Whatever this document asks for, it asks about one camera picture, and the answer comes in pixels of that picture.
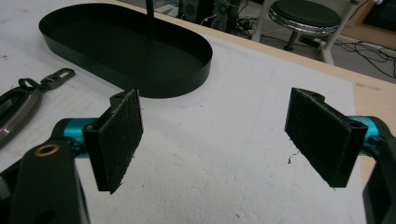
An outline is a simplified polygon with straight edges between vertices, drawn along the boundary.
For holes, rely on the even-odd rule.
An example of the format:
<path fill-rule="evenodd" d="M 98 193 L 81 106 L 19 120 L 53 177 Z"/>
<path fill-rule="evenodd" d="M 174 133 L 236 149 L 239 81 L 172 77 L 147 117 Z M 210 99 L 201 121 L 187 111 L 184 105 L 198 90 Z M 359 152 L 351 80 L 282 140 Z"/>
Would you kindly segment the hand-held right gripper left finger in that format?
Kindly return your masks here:
<path fill-rule="evenodd" d="M 109 98 L 99 118 L 66 119 L 62 138 L 78 158 L 91 162 L 99 191 L 113 194 L 121 185 L 143 135 L 139 91 Z"/>

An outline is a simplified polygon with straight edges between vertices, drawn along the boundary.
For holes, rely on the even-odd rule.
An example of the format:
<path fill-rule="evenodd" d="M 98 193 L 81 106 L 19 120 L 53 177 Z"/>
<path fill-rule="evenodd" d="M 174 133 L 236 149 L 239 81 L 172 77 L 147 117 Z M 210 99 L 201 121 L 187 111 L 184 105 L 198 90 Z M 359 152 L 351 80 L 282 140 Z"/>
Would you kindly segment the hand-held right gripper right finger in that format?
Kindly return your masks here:
<path fill-rule="evenodd" d="M 332 188 L 347 185 L 360 154 L 379 154 L 373 143 L 379 129 L 371 118 L 345 116 L 313 91 L 291 90 L 285 132 Z"/>

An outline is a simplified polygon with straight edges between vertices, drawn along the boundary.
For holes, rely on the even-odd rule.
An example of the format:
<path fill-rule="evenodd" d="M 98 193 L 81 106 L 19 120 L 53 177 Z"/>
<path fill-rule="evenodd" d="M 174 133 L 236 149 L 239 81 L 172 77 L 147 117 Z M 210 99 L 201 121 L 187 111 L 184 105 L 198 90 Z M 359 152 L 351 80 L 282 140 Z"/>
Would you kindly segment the small dark metal clip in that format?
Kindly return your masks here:
<path fill-rule="evenodd" d="M 48 75 L 39 82 L 26 77 L 20 78 L 18 83 L 21 88 L 26 90 L 39 90 L 42 92 L 52 91 L 62 86 L 69 78 L 73 77 L 76 72 L 71 68 L 61 68 L 55 73 Z"/>

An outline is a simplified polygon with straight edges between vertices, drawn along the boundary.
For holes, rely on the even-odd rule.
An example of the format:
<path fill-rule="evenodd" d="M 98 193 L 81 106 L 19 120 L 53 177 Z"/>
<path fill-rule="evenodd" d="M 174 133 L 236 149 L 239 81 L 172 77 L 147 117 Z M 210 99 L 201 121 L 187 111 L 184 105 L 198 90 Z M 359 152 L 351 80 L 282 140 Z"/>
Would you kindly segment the black oval tray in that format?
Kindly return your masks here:
<path fill-rule="evenodd" d="M 171 98 L 202 86 L 213 49 L 201 35 L 127 7 L 63 7 L 38 24 L 49 49 L 123 89 Z"/>

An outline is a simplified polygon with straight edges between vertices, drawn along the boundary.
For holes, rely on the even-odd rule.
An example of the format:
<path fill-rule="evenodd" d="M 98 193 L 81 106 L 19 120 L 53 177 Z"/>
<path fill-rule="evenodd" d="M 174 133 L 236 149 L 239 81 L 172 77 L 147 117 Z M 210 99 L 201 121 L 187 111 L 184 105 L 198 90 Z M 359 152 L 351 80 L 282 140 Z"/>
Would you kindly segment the dark metal carabiner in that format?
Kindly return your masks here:
<path fill-rule="evenodd" d="M 42 100 L 37 89 L 14 88 L 0 96 L 0 148 L 28 123 Z"/>

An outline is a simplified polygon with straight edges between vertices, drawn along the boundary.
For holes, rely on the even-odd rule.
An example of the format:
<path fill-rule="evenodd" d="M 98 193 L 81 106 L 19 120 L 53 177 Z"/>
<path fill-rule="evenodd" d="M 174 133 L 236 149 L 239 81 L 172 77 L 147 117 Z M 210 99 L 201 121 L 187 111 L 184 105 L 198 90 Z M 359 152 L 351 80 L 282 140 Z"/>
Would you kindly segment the black round stool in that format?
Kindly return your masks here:
<path fill-rule="evenodd" d="M 292 30 L 284 47 L 293 50 L 299 33 L 330 35 L 341 24 L 341 17 L 332 9 L 308 0 L 277 0 L 269 8 L 268 15 L 275 23 Z"/>

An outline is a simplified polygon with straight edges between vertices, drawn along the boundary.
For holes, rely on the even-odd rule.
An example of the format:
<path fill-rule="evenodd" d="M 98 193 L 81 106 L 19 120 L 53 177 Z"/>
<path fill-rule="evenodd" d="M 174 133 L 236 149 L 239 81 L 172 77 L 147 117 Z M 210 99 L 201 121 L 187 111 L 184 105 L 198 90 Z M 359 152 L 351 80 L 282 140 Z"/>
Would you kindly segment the black cabinet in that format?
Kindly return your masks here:
<path fill-rule="evenodd" d="M 364 23 L 377 28 L 396 32 L 396 0 L 373 0 L 374 6 Z"/>

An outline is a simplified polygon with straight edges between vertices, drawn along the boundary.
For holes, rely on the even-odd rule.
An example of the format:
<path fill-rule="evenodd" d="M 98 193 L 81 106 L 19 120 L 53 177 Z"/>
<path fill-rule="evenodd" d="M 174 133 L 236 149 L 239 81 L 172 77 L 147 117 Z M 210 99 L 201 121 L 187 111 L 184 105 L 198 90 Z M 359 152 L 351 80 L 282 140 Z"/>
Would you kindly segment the dark equipment boxes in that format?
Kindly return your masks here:
<path fill-rule="evenodd" d="M 236 24 L 241 0 L 178 0 L 178 17 L 225 33 Z"/>

